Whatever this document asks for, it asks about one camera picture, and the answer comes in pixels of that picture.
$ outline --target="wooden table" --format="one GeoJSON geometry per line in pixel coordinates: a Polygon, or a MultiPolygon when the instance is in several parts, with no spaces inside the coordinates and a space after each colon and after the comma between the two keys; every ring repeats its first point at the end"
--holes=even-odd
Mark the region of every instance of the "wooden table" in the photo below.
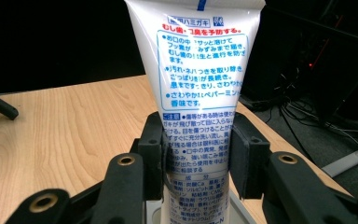
{"type": "MultiPolygon", "coordinates": [[[[0,223],[39,190],[66,189],[73,196],[103,180],[110,160],[129,152],[147,116],[157,111],[146,76],[0,98],[20,112],[15,120],[0,114],[0,223]]],[[[267,137],[272,151],[300,155],[246,107],[238,104],[238,112],[267,137]]],[[[346,192],[309,164],[327,186],[346,192]]],[[[257,223],[266,222],[261,201],[243,204],[257,223]]]]}

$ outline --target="toothpaste tube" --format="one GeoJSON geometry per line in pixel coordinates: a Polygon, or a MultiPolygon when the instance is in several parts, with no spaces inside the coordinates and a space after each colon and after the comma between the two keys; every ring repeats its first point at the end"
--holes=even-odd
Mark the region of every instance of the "toothpaste tube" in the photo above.
{"type": "Polygon", "coordinates": [[[170,146],[160,223],[229,223],[229,139],[265,2],[125,2],[170,146]]]}

